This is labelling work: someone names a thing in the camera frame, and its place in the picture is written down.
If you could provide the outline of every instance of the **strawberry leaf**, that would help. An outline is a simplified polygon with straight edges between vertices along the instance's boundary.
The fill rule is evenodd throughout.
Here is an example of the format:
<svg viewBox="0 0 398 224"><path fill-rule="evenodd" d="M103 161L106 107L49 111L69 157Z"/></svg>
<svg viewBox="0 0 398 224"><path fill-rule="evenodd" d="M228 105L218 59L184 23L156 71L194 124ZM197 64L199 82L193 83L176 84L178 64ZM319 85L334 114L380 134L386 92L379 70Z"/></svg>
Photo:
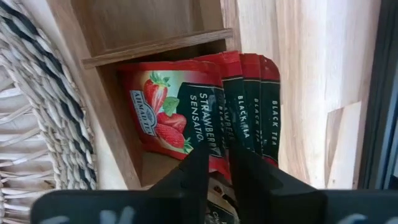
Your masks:
<svg viewBox="0 0 398 224"><path fill-rule="evenodd" d="M159 74L155 72L155 82L159 83L159 81L161 81Z"/></svg>
<svg viewBox="0 0 398 224"><path fill-rule="evenodd" d="M164 113L167 116L172 116L179 103L180 100L177 97L174 96L166 97L163 103Z"/></svg>
<svg viewBox="0 0 398 224"><path fill-rule="evenodd" d="M186 153L186 154L189 154L189 153L193 150L193 147L191 146L191 143L189 142L189 140L191 140L191 138L188 138L188 139L186 139L186 140L184 141L184 148L183 148L183 151L184 151L184 153Z"/></svg>
<svg viewBox="0 0 398 224"><path fill-rule="evenodd" d="M150 78L150 80L153 82L153 83L155 83L155 72L154 71L152 71L152 73L150 74L150 76L149 76L149 78Z"/></svg>

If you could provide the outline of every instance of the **wood grain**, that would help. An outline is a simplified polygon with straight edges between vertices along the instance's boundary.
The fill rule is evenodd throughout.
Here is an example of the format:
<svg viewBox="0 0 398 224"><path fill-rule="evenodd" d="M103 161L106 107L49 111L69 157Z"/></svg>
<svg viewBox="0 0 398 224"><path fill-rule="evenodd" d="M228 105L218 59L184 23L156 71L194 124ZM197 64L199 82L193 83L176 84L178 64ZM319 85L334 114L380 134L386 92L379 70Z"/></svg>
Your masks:
<svg viewBox="0 0 398 224"><path fill-rule="evenodd" d="M93 55L201 31L198 0L71 0Z"/></svg>
<svg viewBox="0 0 398 224"><path fill-rule="evenodd" d="M242 50L238 0L220 0L224 28L233 29L233 38L226 39L227 50Z"/></svg>
<svg viewBox="0 0 398 224"><path fill-rule="evenodd" d="M145 188L156 184L179 164L180 161L171 157L145 152L143 155L142 186Z"/></svg>
<svg viewBox="0 0 398 224"><path fill-rule="evenodd" d="M358 178L380 2L238 1L243 51L282 75L280 166L315 187Z"/></svg>
<svg viewBox="0 0 398 224"><path fill-rule="evenodd" d="M83 59L85 68L93 68L114 62L129 60L133 58L154 55L168 50L180 49L198 44L209 43L233 36L232 29L198 31L168 39L154 40L140 44L107 50L104 54L92 58Z"/></svg>

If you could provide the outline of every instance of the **wooden compartment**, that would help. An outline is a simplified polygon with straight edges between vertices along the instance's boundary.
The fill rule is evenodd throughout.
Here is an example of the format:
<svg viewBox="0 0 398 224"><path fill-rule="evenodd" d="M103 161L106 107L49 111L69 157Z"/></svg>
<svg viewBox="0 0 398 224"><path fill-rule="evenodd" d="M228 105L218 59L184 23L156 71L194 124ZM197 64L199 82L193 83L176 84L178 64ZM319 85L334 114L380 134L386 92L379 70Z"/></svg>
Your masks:
<svg viewBox="0 0 398 224"><path fill-rule="evenodd" d="M127 187L156 183L179 161L141 149L116 67L240 50L236 0L68 0L49 6L61 12L56 20L81 63L81 79Z"/></svg>

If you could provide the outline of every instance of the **white woven strand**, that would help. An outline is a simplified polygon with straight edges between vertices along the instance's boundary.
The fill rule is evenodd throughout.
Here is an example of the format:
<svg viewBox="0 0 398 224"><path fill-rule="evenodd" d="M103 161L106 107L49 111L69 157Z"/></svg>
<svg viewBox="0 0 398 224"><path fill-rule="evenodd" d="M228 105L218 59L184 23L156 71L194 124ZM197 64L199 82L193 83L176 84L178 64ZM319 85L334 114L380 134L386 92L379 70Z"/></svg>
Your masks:
<svg viewBox="0 0 398 224"><path fill-rule="evenodd" d="M22 92L18 88L10 88L10 89L0 92L0 99L1 98L3 98L3 99L9 98L9 97L13 97L13 96L19 96L19 95L22 95Z"/></svg>
<svg viewBox="0 0 398 224"><path fill-rule="evenodd" d="M25 16L27 16L29 19L31 19L31 21L34 23L34 20L32 20L32 18L30 18L30 15L27 13L27 10L24 8L24 6L19 1L8 0L6 2L14 10L17 10L17 11L23 13ZM51 69L51 71L54 74L56 74L59 78L62 79L62 82L64 82L64 86L65 86L65 88L67 88L68 93L73 97L73 99L76 102L78 102L80 105L82 105L82 109L86 108L84 100L82 100L82 98L79 97L76 84L73 82L73 79L72 79L72 76L70 75L68 67L65 66L58 50L56 50L56 48L54 48L52 46L51 41L49 41L49 38L45 35L45 33L40 28L38 28L38 26L36 26L36 29L37 29L39 35L34 35L31 32L29 32L28 29L25 29L25 27L23 27L24 26L23 23L21 23L20 21L18 22L17 26L18 26L18 28L20 28L20 30L22 30L29 37L35 39L45 51L53 54L58 59L58 61L61 63L61 66L62 66L63 75L55 68L55 66L53 65L51 60L49 60L47 57L44 57L44 62L46 63L48 68ZM88 124L88 119L86 116L83 117L83 120L84 120L85 124ZM92 137L93 133L92 133L91 129L89 128L89 126L87 126L86 128L89 132L91 132L90 134Z"/></svg>
<svg viewBox="0 0 398 224"><path fill-rule="evenodd" d="M19 159L19 158L22 158L22 157L26 157L26 156L28 156L28 155L30 155L30 153L29 152L15 152L15 153L9 153L9 152L2 152L2 153L0 153L0 160L7 160L7 161L13 161L13 160L16 160L16 159ZM48 155L48 153L46 153L46 154L44 154L44 155L42 155L42 156L39 156L39 157L37 157L37 158L35 158L35 159L33 159L33 161L40 161L40 162L51 162L50 161L50 156Z"/></svg>
<svg viewBox="0 0 398 224"><path fill-rule="evenodd" d="M0 116L0 124L5 124L8 122L11 122L12 120L16 119L17 117L19 117L23 114L26 114L31 109L32 109L31 105L25 105L7 116L4 116L4 117Z"/></svg>
<svg viewBox="0 0 398 224"><path fill-rule="evenodd" d="M33 172L30 174L18 174L12 172L0 172L0 176L3 177L1 179L2 183L7 181L21 181L21 180L47 180L51 181L54 179L53 171L47 170L43 172Z"/></svg>
<svg viewBox="0 0 398 224"><path fill-rule="evenodd" d="M10 79L10 78L2 80L1 83L0 83L0 91L5 90L7 87L9 87L13 83L14 83L13 80Z"/></svg>
<svg viewBox="0 0 398 224"><path fill-rule="evenodd" d="M10 36L9 37L10 39L14 39L14 41L12 41L13 43L17 42L17 40L16 40L17 37L15 37L12 33L8 32L9 31L8 29L4 29L4 28L0 28L0 29L6 38ZM41 86L42 86L41 83L37 83L38 81L40 81L40 79L37 79L37 77L34 77L34 75L36 75L36 74L34 74L34 73L30 74L30 72L28 72L28 71L34 71L34 70L40 71L41 74L44 74L44 72L42 72L38 66L32 66L32 67L34 67L33 69L19 69L19 71L20 71L19 73L13 72L12 66L10 66L10 62L19 61L20 64L23 64L24 68L29 67L29 65L32 65L33 62L28 61L27 58L23 57L23 55L25 55L25 54L20 53L21 50L25 50L24 48L17 49L16 47L8 47L8 48L6 48L6 47L7 47L6 45L3 46L2 52L11 50L11 51L13 51L13 53L14 52L19 53L19 54L9 54L9 53L4 54L9 61L9 63L4 63L4 64L6 65L7 71L9 71L11 77L16 81L16 83L20 83L21 84L20 86L23 86L21 88L23 88L24 91L26 93L28 93L26 95L27 95L29 101L31 102L31 104L34 106L34 110L33 110L34 114L36 114L40 118L43 118L43 119L38 119L38 121L39 122L40 121L48 121L45 124L40 125L40 128L42 128L42 131L44 132L44 136L46 136L45 133L49 132L49 127L45 127L45 126L48 125L49 123L50 124L55 123L55 125L52 126L52 129L55 129L55 131L57 131L59 133L64 133L65 128L69 129L73 136L73 139L70 139L70 141L76 140L78 143L80 143L80 147L83 149L83 151L86 151L86 154L90 153L89 150L85 149L85 145L80 141L80 137L76 133L75 126L71 125L70 122L68 122L68 118L66 115L64 115L63 110L55 111L54 106L49 106L49 105L59 105L60 103L54 102L55 99L52 98L46 91L43 91L44 89L41 88ZM17 55L20 58L13 58L12 56L14 56L14 55ZM63 95L61 90L58 91L58 94L61 96ZM39 107L44 109L44 110L40 110L42 113L38 113L37 109ZM63 120L65 121L65 124L67 124L67 126L61 126L62 122L59 120L58 114L61 117L63 117ZM78 153L78 152L75 152L74 156L78 157L79 159L82 159L80 153ZM78 185L69 183L68 186L71 187L72 185L74 185L74 186L80 186L79 188L81 188L81 189L87 189L87 186L84 183L84 181L82 181L79 178L80 175L77 172L79 167L73 167L73 166L76 166L77 164L65 164L65 165L70 171L74 170L74 172L68 172L69 174L71 174L71 173L74 174L74 175L68 175L68 181L73 182L74 179L76 179L77 177L78 177L78 181L79 181ZM82 168L83 170L89 169L88 166L86 166L86 165L80 166L80 168ZM85 170L85 177L90 181L91 187L95 187L96 183L91 178L91 176L87 170Z"/></svg>
<svg viewBox="0 0 398 224"><path fill-rule="evenodd" d="M2 182L0 182L0 189L4 186ZM6 215L6 199L4 198L3 193L0 191L0 223L4 222L4 217Z"/></svg>
<svg viewBox="0 0 398 224"><path fill-rule="evenodd" d="M23 24L20 23L20 22L18 22L17 26L20 27L20 26L23 26ZM11 38L14 39L14 40L12 41L12 43L17 42L17 41L15 40L15 39L16 39L16 35L15 35L14 33L12 33L12 31L10 31L9 29L3 29L2 31L4 32L4 35L6 35L6 36L11 36ZM43 38L41 38L41 37L39 37L39 36L36 36L36 35L34 35L34 36L35 36L35 39L37 40L37 42L40 43L40 44L42 45L43 49L49 50L50 53L53 53L53 52L50 50L49 43L47 42L48 39L43 39ZM49 60L48 58L44 57L43 55L40 55L40 54L38 53L38 51L36 51L36 49L34 49L34 47L33 47L28 41L22 40L22 44L25 45L24 48L21 47L21 44L15 44L16 47L11 48L11 49L12 49L13 51L17 51L16 48L17 48L17 47L20 47L21 49L28 50L28 51L29 51L32 55L34 55L36 58L39 58L40 60L43 60L43 61L46 63L46 65L48 66L48 68L51 69L51 71L53 71L53 73L56 74L56 75L61 79L61 81L62 81L64 84L66 84L66 85L65 85L65 88L67 89L67 92L68 92L73 98L76 98L76 96L77 96L76 91L74 91L73 88L70 88L70 86L75 86L75 85L74 85L74 84L71 85L71 83L70 83L70 81L69 81L69 78L65 79L65 76L62 75L62 74L60 74L60 73L57 71L57 69L56 69L56 68L54 67L54 65L52 64L51 60ZM20 57L22 58L22 55L26 55L26 52L19 52L19 54L17 54L17 55L20 56ZM25 68L29 66L28 63L24 63ZM35 66L35 65L32 65L32 64L30 64L30 65L31 65L31 67L34 68L35 70L40 70L40 68L39 68L38 66ZM52 86L52 89L55 90L56 94L57 94L61 99L65 100L65 102L67 103L67 105L68 105L68 107L69 107L69 109L70 109L70 111L71 111L71 113L72 113L72 116L73 116L77 121L79 121L80 124L83 124L83 125L88 124L88 122L87 122L87 120L86 120L86 116L84 116L84 120L81 120L81 119L74 113L73 105L72 105L72 103L70 102L70 100L69 100L69 99L65 96L65 94L59 89L59 87L58 87L57 85L54 85L53 83L54 83L54 81L53 81L52 79L50 79L50 84L51 84L51 86ZM61 116L64 116L64 119L67 119L66 116L63 114L62 111L58 111L58 112L60 113ZM57 125L59 125L59 120L57 119L57 117L55 117L55 118L56 118L55 121L58 121L58 122L56 122ZM78 141L78 143L79 143L81 149L83 150L83 152L86 153L86 156L85 156L85 157L86 157L86 158L90 158L90 157L91 157L90 151L89 151L88 149L85 148L85 145L84 145L81 141L79 141L80 138L79 138L79 136L77 136L77 132L76 132L76 129L75 129L75 125L71 125L70 123L68 123L68 127L69 127L69 129L70 129L70 132L71 132L72 135L73 135L74 140L77 140L77 141ZM85 136L88 136L89 141L92 141L92 134L89 133L89 132L91 132L91 129L87 129L87 128L84 128L84 126L82 126L80 131L81 131L82 134L84 134ZM94 167L94 165L92 164L92 159L88 159L88 162L89 162L88 167ZM95 182L91 179L90 173L88 172L88 170L86 170L86 169L84 169L84 170L85 170L85 177L86 177L87 179L90 180L90 185L91 185L91 187L95 187Z"/></svg>

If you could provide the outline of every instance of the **ahmad tea logo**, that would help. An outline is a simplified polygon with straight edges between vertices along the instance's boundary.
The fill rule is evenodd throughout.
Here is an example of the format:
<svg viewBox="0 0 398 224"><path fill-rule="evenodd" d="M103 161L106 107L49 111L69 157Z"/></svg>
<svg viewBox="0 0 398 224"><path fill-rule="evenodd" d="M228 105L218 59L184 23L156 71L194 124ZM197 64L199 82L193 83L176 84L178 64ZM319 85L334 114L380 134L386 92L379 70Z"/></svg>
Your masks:
<svg viewBox="0 0 398 224"><path fill-rule="evenodd" d="M146 102L143 92L132 90L130 95L142 130L146 134L156 136L155 126L157 121L155 111Z"/></svg>

